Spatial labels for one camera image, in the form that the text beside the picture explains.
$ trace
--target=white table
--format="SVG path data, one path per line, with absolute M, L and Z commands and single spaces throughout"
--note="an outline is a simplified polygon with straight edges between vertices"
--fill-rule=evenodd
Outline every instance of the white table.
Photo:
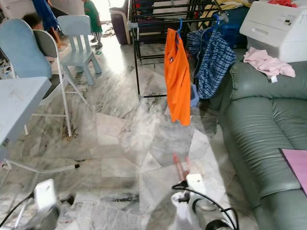
M 51 82 L 46 77 L 0 80 L 0 161 L 8 142 L 15 142 Z

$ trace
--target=metal rack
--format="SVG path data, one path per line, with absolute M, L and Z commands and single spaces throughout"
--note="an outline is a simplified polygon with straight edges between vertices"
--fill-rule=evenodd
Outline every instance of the metal rack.
M 148 0 L 131 0 L 130 1 L 130 12 L 129 12 L 129 30 L 133 41 L 133 52 L 134 52 L 134 62 L 135 62 L 135 72 L 136 72 L 136 82 L 138 88 L 138 96 L 141 98 L 151 98 L 151 97 L 164 97 L 166 94 L 158 95 L 141 95 L 140 81 L 138 73 L 138 61 L 141 65 L 158 64 L 163 62 L 151 62 L 144 63 L 145 60 L 149 59 L 161 59 L 164 58 L 164 54 L 155 55 L 142 55 L 140 43 L 144 42 L 147 44 L 151 43 L 165 43 L 167 36 L 167 29 L 173 28 L 177 30 L 179 24 L 182 22 L 183 27 L 180 32 L 183 42 L 186 42 L 186 35 L 188 32 L 192 31 L 192 25 L 195 29 L 199 29 L 200 26 L 206 28 L 205 22 L 216 21 L 215 17 L 204 17 L 200 16 L 207 12 L 218 12 L 221 18 L 227 18 L 220 5 L 216 0 L 190 0 L 189 4 L 178 4 L 175 5 L 174 2 L 177 0 L 151 0 L 151 2 L 169 2 L 167 6 L 151 6 L 151 7 L 141 7 L 137 8 L 138 3 L 147 3 Z M 138 14 L 139 11 L 154 11 L 155 9 L 171 9 L 171 8 L 182 8 L 187 7 L 186 11 L 176 11 L 176 12 L 164 12 L 164 13 L 145 13 Z M 167 19 L 167 17 L 176 16 L 178 19 Z

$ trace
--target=black cable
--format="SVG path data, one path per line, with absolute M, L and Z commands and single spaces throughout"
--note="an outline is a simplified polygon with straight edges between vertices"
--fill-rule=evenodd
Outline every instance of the black cable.
M 187 184 L 187 181 L 182 181 L 182 182 L 179 183 L 179 184 L 173 185 L 173 186 L 172 186 L 172 189 L 174 189 L 174 190 L 185 190 L 185 191 L 193 192 L 193 193 L 196 193 L 196 194 L 198 194 L 198 195 L 200 195 L 200 196 L 202 196 L 202 197 L 205 197 L 206 199 L 210 200 L 213 204 L 217 205 L 217 206 L 219 207 L 219 209 L 220 209 L 222 212 L 225 213 L 225 215 L 226 215 L 226 216 L 228 217 L 228 219 L 230 220 L 230 222 L 231 222 L 233 228 L 234 228 L 235 230 L 239 230 L 239 222 L 238 222 L 236 210 L 234 210 L 233 208 L 231 208 L 231 210 L 233 210 L 233 212 L 235 213 L 235 217 L 236 217 L 236 226 L 235 226 L 235 224 L 234 224 L 234 222 L 232 221 L 232 219 L 230 218 L 229 214 L 227 213 L 227 211 L 225 211 L 225 209 L 222 208 L 222 206 L 220 206 L 218 203 L 216 203 L 216 202 L 215 202 L 214 200 L 212 200 L 210 197 L 208 197 L 208 196 L 206 196 L 206 195 L 204 195 L 204 194 L 202 194 L 202 193 L 199 193 L 199 192 L 197 192 L 197 191 L 195 191 L 195 190 L 193 190 L 193 189 L 186 188 L 186 187 L 185 187 L 186 184 Z
M 21 202 L 19 202 L 9 213 L 8 215 L 6 215 L 6 217 L 3 219 L 3 221 L 0 224 L 0 228 L 4 225 L 5 221 L 10 217 L 10 215 L 13 213 L 13 211 L 15 211 L 15 209 L 21 205 L 24 201 L 30 199 L 30 198 L 34 198 L 34 193 L 32 192 L 30 195 L 28 195 L 25 199 L 23 199 Z

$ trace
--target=orange shirt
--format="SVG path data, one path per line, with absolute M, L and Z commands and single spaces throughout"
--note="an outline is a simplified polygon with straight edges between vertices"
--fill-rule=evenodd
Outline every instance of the orange shirt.
M 190 124 L 189 63 L 181 38 L 170 28 L 167 30 L 164 72 L 167 104 L 172 122 L 179 120 L 183 126 L 188 126 Z

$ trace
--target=person's hair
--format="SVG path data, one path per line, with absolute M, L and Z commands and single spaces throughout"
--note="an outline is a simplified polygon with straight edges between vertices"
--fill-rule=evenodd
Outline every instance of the person's hair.
M 42 18 L 37 13 L 29 13 L 23 17 L 23 20 L 28 23 L 28 25 L 33 28 L 34 26 L 42 22 Z

